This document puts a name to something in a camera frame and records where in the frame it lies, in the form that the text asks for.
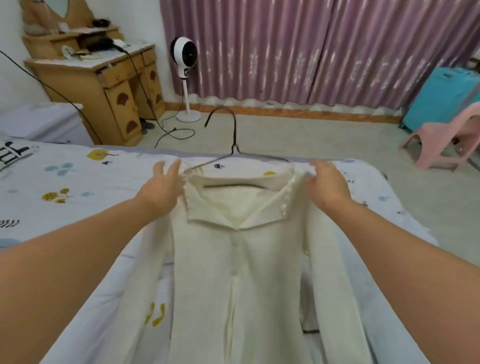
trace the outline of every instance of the shirt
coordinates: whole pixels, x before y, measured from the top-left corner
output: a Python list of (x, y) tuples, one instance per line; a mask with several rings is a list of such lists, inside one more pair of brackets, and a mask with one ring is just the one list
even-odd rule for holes
[(299, 320), (304, 249), (328, 362), (371, 362), (340, 250), (328, 218), (308, 201), (304, 174), (242, 163), (262, 163), (265, 172), (211, 177), (204, 167), (183, 175), (185, 197), (157, 222), (156, 243), (141, 247), (98, 363), (131, 362), (172, 242), (170, 364), (311, 363)]

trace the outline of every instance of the floor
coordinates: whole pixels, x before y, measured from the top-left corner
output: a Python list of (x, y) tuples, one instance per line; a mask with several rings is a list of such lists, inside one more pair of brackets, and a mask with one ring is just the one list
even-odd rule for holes
[[(169, 111), (164, 118), (174, 115)], [(184, 152), (229, 153), (233, 120), (229, 114), (214, 115), (204, 128), (207, 114), (192, 124), (175, 118), (165, 128), (191, 127), (196, 135), (187, 140), (163, 138), (159, 148)], [(413, 142), (398, 150), (407, 133), (392, 124), (324, 121), (238, 115), (238, 143), (242, 151), (306, 158), (358, 158), (388, 176), (395, 193), (420, 223), (431, 229), (440, 247), (480, 266), (480, 172), (471, 165), (455, 173), (446, 169), (415, 169), (410, 154), (420, 151)], [(177, 132), (188, 136), (191, 132)], [(149, 131), (139, 146), (154, 147), (162, 135)]]

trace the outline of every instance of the purple curtain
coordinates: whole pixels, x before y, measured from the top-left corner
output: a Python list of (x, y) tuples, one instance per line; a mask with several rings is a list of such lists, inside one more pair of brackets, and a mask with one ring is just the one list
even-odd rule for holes
[[(201, 97), (388, 107), (480, 44), (479, 0), (160, 0), (167, 42), (199, 49)], [(177, 94), (181, 85), (173, 67)]]
[[(324, 46), (330, 0), (160, 0), (167, 44), (199, 49), (189, 92), (306, 104)], [(181, 95), (172, 67), (175, 91)]]
[(478, 0), (336, 0), (309, 104), (398, 109), (479, 44)]

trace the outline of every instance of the dressing table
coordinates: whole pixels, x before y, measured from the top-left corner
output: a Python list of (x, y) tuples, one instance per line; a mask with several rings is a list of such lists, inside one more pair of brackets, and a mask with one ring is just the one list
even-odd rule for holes
[[(48, 5), (50, 2), (57, 12)], [(24, 23), (39, 24), (48, 32), (40, 36), (23, 36), (32, 56), (25, 61), (27, 67), (43, 83), (71, 102), (83, 105), (85, 117), (101, 139), (99, 141), (90, 125), (84, 122), (96, 144), (137, 145), (142, 139), (139, 118), (158, 119), (166, 108), (156, 67), (155, 46), (150, 43), (129, 44), (125, 49), (132, 59), (117, 50), (95, 52), (88, 59), (67, 59), (65, 46), (80, 51), (79, 43), (85, 37), (107, 35), (123, 39), (123, 36), (114, 25), (93, 28), (94, 17), (85, 0), (45, 0), (42, 3), (22, 0), (22, 8)], [(66, 102), (50, 88), (44, 88), (52, 101)]]

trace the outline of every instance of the hand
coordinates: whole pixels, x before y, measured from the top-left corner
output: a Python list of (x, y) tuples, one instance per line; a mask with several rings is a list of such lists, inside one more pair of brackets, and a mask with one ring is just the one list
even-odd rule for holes
[(324, 160), (313, 160), (310, 165), (315, 166), (317, 176), (307, 177), (308, 192), (315, 205), (323, 212), (351, 202), (350, 190), (343, 175), (333, 163)]
[(179, 169), (181, 160), (177, 159), (163, 174), (165, 162), (161, 161), (153, 166), (153, 177), (145, 183), (135, 198), (151, 206), (158, 216), (168, 214), (177, 205), (177, 197), (183, 193), (179, 183)]

